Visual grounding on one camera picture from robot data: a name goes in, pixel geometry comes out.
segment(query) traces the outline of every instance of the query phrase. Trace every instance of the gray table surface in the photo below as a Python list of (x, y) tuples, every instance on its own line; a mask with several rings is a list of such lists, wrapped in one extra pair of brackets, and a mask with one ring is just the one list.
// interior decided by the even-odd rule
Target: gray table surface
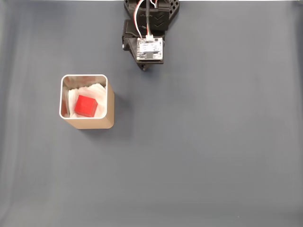
[[(120, 1), (12, 9), (0, 226), (303, 226), (297, 3), (182, 2), (148, 72), (122, 50)], [(108, 77), (113, 128), (59, 117), (65, 74)]]

